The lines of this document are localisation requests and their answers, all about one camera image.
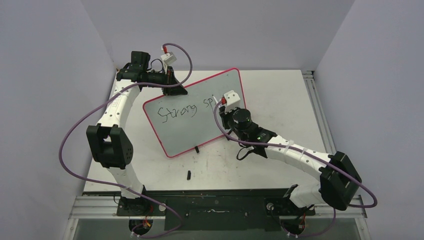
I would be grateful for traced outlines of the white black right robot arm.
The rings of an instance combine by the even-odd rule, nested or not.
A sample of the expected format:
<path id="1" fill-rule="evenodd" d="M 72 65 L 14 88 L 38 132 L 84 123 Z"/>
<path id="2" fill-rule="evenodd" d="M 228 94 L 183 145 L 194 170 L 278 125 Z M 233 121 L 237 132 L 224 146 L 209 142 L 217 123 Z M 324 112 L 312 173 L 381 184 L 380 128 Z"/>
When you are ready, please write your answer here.
<path id="1" fill-rule="evenodd" d="M 351 203 L 362 179 L 347 154 L 318 152 L 295 144 L 277 133 L 260 127 L 250 119 L 244 108 L 225 111 L 225 106 L 216 105 L 213 117 L 219 130 L 231 141 L 237 142 L 247 154 L 256 154 L 265 159 L 277 160 L 317 180 L 317 184 L 293 184 L 283 199 L 283 209 L 296 214 L 302 208 L 316 204 L 345 211 L 354 207 Z"/>

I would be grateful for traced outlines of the pink framed whiteboard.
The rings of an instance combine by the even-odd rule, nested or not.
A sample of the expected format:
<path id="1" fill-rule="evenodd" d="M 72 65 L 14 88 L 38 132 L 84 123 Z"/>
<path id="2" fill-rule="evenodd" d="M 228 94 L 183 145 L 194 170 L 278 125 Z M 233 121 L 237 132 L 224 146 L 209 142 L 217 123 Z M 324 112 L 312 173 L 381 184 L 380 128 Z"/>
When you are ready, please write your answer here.
<path id="1" fill-rule="evenodd" d="M 168 158 L 221 137 L 213 110 L 218 100 L 231 90 L 238 93 L 240 107 L 246 101 L 240 71 L 230 68 L 185 87 L 187 95 L 159 96 L 146 101 L 143 110 Z"/>

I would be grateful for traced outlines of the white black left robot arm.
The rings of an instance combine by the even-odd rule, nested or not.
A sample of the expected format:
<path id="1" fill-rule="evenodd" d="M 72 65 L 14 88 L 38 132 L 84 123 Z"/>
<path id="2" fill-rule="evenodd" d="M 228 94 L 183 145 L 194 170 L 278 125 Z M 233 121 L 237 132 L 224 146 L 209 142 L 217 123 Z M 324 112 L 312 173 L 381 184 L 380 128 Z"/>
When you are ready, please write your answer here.
<path id="1" fill-rule="evenodd" d="M 124 128 L 133 103 L 142 90 L 137 83 L 162 85 L 165 96 L 187 95 L 187 91 L 175 77 L 170 66 L 176 61 L 172 52 L 165 51 L 160 57 L 162 70 L 149 68 L 151 56 L 143 51 L 132 51 L 131 61 L 116 73 L 111 102 L 96 125 L 87 127 L 86 136 L 93 160 L 101 164 L 120 185 L 121 195 L 129 200 L 129 208 L 136 215 L 149 210 L 149 201 L 140 196 L 145 186 L 139 181 L 131 164 L 134 148 Z"/>

